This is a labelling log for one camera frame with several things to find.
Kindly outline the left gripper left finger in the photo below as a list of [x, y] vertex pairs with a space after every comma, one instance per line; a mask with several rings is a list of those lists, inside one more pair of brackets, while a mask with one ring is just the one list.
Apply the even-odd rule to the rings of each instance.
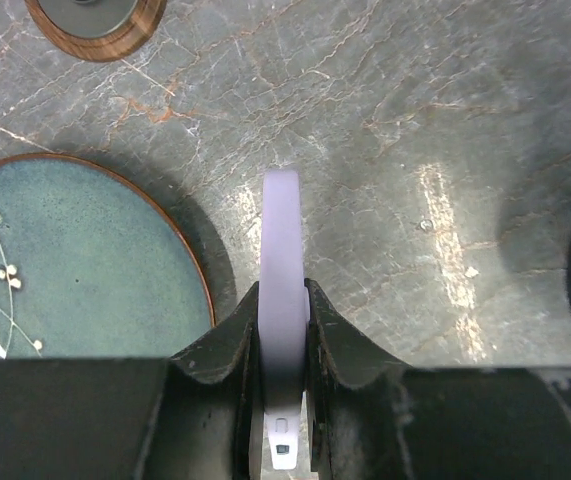
[[0, 479], [256, 479], [251, 288], [169, 359], [0, 360]]

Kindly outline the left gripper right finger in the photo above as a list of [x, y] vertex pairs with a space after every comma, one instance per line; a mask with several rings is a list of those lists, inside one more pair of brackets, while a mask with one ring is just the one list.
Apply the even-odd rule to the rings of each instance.
[[320, 478], [571, 479], [571, 367], [414, 367], [306, 286]]

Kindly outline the lavender case phone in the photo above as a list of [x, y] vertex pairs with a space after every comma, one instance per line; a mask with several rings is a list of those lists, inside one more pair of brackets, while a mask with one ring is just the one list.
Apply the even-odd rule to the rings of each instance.
[[265, 175], [258, 291], [264, 419], [272, 467], [297, 466], [309, 300], [298, 174]]

